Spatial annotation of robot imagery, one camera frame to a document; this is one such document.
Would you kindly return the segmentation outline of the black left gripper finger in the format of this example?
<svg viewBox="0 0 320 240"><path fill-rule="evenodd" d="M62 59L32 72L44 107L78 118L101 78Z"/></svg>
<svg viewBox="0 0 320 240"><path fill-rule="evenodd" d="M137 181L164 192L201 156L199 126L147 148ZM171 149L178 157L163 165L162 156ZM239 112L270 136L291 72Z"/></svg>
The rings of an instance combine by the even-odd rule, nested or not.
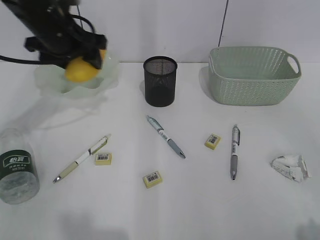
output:
<svg viewBox="0 0 320 240"><path fill-rule="evenodd" d="M54 65L62 69L66 69L69 62L72 59L70 57L56 57L56 56L40 56L39 61L42 65Z"/></svg>
<svg viewBox="0 0 320 240"><path fill-rule="evenodd" d="M85 53L83 60L91 64L97 70L100 70L103 66L104 51L102 49L94 48Z"/></svg>

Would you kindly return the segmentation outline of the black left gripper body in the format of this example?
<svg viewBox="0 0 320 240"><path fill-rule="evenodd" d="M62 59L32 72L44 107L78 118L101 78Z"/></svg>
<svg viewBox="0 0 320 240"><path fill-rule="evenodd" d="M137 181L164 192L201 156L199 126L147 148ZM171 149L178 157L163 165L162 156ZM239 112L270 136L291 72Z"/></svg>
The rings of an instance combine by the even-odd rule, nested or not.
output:
<svg viewBox="0 0 320 240"><path fill-rule="evenodd" d="M99 50L107 48L107 38L103 34L88 32L76 23L70 26L60 24L27 24L33 33L27 37L24 47L29 52L40 52L40 60L74 59L84 57L95 61Z"/></svg>

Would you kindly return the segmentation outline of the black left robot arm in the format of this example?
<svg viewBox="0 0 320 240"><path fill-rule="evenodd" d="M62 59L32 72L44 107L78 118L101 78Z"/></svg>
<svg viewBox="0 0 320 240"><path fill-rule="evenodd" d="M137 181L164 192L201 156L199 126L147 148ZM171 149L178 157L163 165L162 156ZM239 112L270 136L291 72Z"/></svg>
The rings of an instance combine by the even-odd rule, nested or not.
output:
<svg viewBox="0 0 320 240"><path fill-rule="evenodd" d="M4 0L3 4L32 33L25 38L29 52L39 52L38 60L23 60L1 56L6 62L30 65L55 65L66 69L72 60L80 57L100 70L102 50L108 40L97 34L94 25L85 17L70 13L78 0Z"/></svg>

